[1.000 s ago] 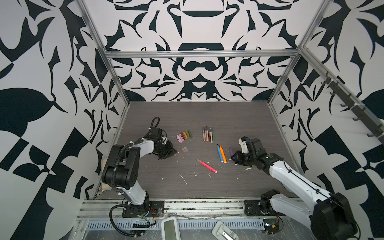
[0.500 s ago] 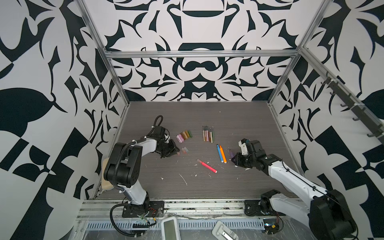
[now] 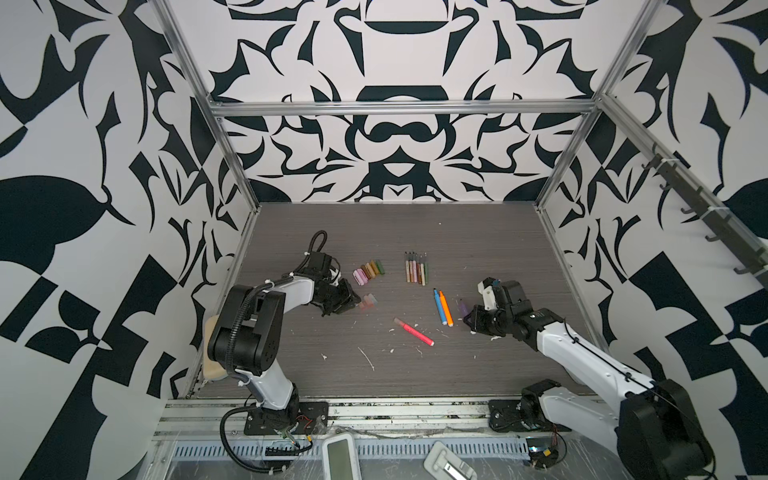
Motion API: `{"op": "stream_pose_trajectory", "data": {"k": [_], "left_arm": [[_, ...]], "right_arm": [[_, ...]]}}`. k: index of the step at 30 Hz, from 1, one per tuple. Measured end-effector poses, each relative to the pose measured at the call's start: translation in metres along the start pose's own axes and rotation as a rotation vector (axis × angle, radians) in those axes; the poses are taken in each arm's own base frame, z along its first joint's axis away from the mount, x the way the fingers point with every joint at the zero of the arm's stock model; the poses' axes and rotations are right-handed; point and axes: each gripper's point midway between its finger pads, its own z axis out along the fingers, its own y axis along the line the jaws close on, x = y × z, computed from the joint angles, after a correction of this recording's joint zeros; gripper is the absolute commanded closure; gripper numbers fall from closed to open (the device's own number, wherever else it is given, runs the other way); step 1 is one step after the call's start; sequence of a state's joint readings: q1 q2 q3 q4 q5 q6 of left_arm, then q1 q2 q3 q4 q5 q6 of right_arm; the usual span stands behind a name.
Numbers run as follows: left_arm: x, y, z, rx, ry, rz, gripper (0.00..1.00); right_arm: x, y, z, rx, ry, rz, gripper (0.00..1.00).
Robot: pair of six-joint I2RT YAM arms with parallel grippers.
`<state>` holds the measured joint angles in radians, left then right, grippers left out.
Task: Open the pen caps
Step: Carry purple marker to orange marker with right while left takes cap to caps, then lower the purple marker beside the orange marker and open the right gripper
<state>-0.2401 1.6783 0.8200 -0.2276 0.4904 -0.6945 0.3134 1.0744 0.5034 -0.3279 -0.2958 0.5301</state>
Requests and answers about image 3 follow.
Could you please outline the light pink pen cap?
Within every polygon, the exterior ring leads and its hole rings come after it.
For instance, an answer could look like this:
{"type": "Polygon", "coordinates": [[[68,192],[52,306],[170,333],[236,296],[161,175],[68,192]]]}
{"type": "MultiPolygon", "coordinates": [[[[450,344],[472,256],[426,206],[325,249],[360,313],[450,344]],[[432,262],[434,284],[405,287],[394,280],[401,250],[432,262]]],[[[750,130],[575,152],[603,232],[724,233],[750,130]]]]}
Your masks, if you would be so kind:
{"type": "Polygon", "coordinates": [[[361,274],[357,270],[353,271],[353,277],[355,278],[356,282],[360,286],[364,286],[365,285],[365,280],[363,279],[363,277],[361,276],[361,274]]]}

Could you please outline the orange highlighter marker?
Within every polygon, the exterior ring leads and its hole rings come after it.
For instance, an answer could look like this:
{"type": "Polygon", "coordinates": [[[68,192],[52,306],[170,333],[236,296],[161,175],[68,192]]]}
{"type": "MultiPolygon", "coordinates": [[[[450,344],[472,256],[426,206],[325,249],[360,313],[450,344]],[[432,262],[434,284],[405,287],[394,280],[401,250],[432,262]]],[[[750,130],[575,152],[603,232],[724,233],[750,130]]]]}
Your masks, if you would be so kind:
{"type": "Polygon", "coordinates": [[[441,304],[441,309],[442,309],[443,316],[444,316],[444,319],[445,319],[445,324],[447,326],[449,326],[449,327],[453,327],[454,326],[454,321],[453,321],[453,318],[452,318],[452,315],[451,315],[451,312],[450,312],[450,309],[449,309],[449,306],[448,306],[448,302],[447,302],[446,296],[444,295],[444,293],[441,290],[438,291],[438,296],[439,296],[439,299],[440,299],[440,304],[441,304]]]}

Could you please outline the blue highlighter marker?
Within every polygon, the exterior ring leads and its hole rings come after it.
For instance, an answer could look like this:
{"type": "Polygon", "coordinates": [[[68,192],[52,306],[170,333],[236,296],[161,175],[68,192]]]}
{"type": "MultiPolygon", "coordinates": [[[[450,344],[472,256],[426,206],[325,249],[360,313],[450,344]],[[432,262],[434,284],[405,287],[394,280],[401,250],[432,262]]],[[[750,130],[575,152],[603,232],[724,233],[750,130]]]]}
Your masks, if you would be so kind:
{"type": "Polygon", "coordinates": [[[437,289],[433,289],[433,296],[438,310],[439,318],[443,326],[448,325],[447,316],[443,307],[443,300],[440,292],[437,289]]]}

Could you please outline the pink highlighter marker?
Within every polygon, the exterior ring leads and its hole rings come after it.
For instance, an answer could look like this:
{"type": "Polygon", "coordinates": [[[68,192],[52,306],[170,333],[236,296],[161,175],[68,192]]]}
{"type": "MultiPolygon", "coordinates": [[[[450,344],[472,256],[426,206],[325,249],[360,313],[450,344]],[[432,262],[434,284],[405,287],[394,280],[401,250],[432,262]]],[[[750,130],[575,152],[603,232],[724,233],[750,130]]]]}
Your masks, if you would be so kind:
{"type": "Polygon", "coordinates": [[[406,322],[402,321],[399,318],[394,318],[393,322],[398,325],[400,328],[402,328],[404,331],[408,332],[410,335],[414,336],[424,344],[426,344],[429,347],[433,347],[435,345],[435,342],[433,339],[428,337],[427,335],[423,334],[422,332],[415,329],[413,326],[407,324],[406,322]]]}

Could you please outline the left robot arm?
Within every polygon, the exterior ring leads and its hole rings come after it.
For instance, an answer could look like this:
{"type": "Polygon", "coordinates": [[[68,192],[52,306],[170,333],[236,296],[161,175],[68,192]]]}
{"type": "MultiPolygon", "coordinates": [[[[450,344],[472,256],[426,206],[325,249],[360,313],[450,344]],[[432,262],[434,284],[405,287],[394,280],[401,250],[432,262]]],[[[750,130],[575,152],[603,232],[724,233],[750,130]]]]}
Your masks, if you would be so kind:
{"type": "Polygon", "coordinates": [[[299,408],[298,388],[277,360],[284,314],[311,305],[323,316],[340,315],[361,301],[336,258],[323,251],[327,238],[317,231],[298,267],[279,279],[231,287],[218,316],[206,323],[205,376],[214,378],[220,368],[271,416],[293,420],[299,408]]]}

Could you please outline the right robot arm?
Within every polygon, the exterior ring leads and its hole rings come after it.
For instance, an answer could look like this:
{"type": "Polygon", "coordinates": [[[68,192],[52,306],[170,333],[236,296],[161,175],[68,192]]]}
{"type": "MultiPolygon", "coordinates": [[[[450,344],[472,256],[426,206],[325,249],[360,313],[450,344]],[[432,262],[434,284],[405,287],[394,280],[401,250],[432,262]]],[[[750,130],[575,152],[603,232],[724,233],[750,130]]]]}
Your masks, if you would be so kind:
{"type": "Polygon", "coordinates": [[[491,402],[492,430],[571,429],[617,455],[635,479],[715,477],[715,453],[680,384],[634,370],[599,350],[563,317],[534,309],[517,281],[486,278],[478,291],[481,304],[463,318],[472,332],[513,337],[560,364],[599,398],[582,398],[545,379],[524,388],[513,407],[491,402]]]}

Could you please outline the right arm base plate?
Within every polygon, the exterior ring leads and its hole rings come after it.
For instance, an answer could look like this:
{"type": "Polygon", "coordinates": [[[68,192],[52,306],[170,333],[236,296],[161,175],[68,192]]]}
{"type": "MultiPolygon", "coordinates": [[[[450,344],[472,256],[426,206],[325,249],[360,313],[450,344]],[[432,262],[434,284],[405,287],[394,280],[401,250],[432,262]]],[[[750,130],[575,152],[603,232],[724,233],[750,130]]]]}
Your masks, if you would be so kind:
{"type": "Polygon", "coordinates": [[[554,429],[571,432],[569,427],[552,423],[543,414],[537,400],[522,397],[519,400],[490,400],[489,427],[498,433],[543,432],[554,429]]]}

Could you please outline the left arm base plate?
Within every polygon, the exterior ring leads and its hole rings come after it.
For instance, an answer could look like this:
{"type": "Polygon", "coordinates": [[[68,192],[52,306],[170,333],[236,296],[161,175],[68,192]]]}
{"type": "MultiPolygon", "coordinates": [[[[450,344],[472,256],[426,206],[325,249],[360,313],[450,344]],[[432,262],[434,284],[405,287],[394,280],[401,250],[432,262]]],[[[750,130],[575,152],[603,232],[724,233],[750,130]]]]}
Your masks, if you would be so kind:
{"type": "Polygon", "coordinates": [[[286,410],[270,410],[253,407],[244,425],[246,436],[279,435],[287,432],[296,435],[314,434],[327,424],[328,402],[300,401],[286,410]]]}

